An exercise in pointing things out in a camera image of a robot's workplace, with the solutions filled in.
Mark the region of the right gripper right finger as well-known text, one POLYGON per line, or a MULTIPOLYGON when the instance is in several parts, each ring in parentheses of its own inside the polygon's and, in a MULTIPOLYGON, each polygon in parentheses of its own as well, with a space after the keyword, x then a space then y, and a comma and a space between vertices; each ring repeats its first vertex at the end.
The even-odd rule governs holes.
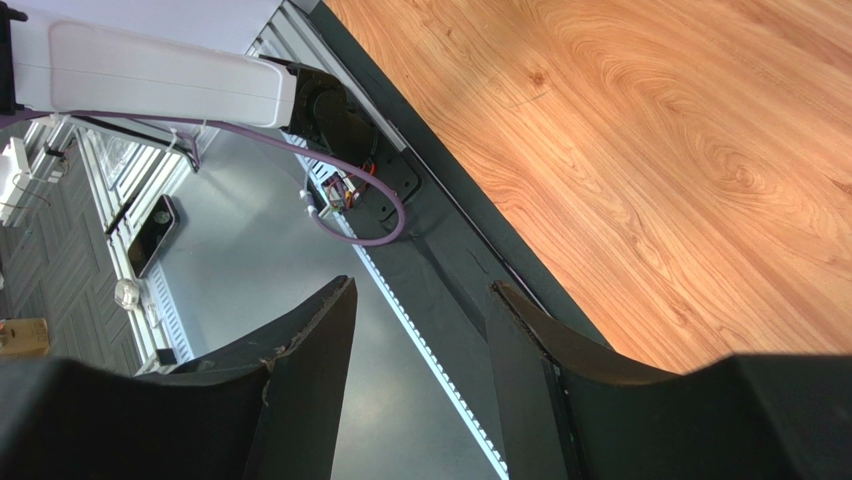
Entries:
POLYGON ((643 385, 674 373, 633 360, 554 319, 503 281, 487 344, 508 472, 513 479, 587 479, 565 376, 643 385))

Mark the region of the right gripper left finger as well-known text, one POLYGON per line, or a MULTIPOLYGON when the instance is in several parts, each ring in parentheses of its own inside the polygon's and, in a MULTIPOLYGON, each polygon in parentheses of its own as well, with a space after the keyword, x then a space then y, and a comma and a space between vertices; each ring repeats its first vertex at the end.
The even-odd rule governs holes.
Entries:
POLYGON ((185 393, 168 404, 175 479, 328 479, 354 337, 358 291, 332 279, 290 312, 143 380, 185 393))

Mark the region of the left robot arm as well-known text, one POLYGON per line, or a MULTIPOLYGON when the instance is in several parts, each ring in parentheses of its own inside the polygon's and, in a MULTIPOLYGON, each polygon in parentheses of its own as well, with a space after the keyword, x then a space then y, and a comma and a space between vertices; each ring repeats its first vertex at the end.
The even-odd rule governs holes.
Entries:
POLYGON ((317 68, 1 6, 1 116, 150 118, 280 129, 352 165, 375 128, 343 83, 317 68))

